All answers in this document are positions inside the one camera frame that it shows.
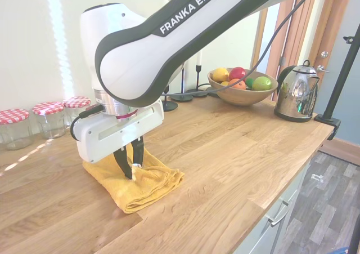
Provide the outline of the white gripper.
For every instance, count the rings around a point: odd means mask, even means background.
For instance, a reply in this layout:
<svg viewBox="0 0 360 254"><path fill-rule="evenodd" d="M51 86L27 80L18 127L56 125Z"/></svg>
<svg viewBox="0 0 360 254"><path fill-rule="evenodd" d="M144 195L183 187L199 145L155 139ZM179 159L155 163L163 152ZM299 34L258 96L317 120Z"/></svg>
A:
<svg viewBox="0 0 360 254"><path fill-rule="evenodd" d="M128 119L120 120L114 115L98 113L75 123L74 134L78 152L82 160L96 163L114 153L115 160L128 179L132 179L132 168L127 160L124 146L131 143L133 149L132 166L143 165L143 135L161 125L164 120L160 99L153 104L137 109Z"/></svg>

